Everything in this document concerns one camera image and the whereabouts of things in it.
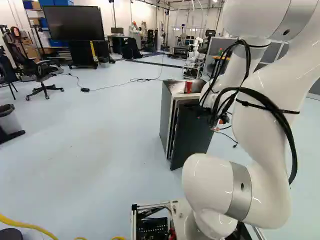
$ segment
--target monitor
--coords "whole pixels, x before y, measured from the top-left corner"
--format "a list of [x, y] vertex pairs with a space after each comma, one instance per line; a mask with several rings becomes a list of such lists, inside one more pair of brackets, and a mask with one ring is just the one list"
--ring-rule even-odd
[[111, 28], [111, 33], [112, 34], [117, 34], [118, 33], [117, 28], [116, 27], [112, 27]]
[[43, 6], [43, 11], [53, 40], [105, 40], [97, 6]]
[[124, 28], [123, 27], [111, 27], [111, 33], [112, 34], [124, 34]]

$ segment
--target small robot arm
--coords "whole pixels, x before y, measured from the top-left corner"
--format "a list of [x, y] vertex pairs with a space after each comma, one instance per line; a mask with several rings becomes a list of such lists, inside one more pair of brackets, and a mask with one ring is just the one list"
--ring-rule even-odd
[[[250, 46], [250, 75], [242, 87], [267, 96], [282, 110], [299, 112], [320, 76], [320, 4], [318, 0], [227, 0], [223, 24], [228, 33]], [[288, 53], [264, 68], [254, 69], [270, 40], [288, 41]], [[212, 108], [217, 93], [239, 87], [246, 71], [245, 48], [237, 46], [204, 107]], [[204, 86], [202, 94], [209, 88]], [[223, 96], [220, 103], [228, 97]], [[239, 92], [238, 100], [262, 106]], [[285, 113], [291, 126], [296, 114]], [[230, 235], [237, 221], [264, 228], [282, 227], [291, 215], [286, 167], [286, 136], [267, 110], [234, 104], [232, 130], [252, 164], [194, 154], [182, 169], [182, 185], [197, 227], [209, 239]]]

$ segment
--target trash bin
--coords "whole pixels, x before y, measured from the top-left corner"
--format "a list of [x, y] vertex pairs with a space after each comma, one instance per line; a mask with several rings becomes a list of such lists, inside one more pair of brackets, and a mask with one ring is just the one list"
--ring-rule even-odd
[[14, 113], [15, 106], [6, 104], [0, 106], [0, 128], [5, 134], [10, 135], [22, 131], [21, 125]]

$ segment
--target computer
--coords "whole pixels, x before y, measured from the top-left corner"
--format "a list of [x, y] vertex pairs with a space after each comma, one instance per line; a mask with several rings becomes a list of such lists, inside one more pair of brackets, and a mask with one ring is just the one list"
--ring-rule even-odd
[[124, 34], [124, 28], [123, 27], [111, 27], [111, 33], [112, 34]]

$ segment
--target chair base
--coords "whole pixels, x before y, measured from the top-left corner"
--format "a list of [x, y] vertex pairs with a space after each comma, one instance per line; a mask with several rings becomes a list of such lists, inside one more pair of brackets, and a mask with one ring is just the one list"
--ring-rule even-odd
[[34, 89], [32, 90], [32, 93], [31, 93], [31, 94], [25, 96], [25, 100], [29, 101], [31, 96], [36, 95], [36, 94], [38, 94], [38, 93], [41, 93], [42, 91], [44, 91], [45, 99], [49, 99], [47, 90], [60, 90], [61, 92], [64, 92], [64, 91], [65, 91], [62, 87], [56, 87], [55, 84], [49, 85], [49, 86], [45, 86], [45, 85], [41, 82], [41, 87], [34, 88]]

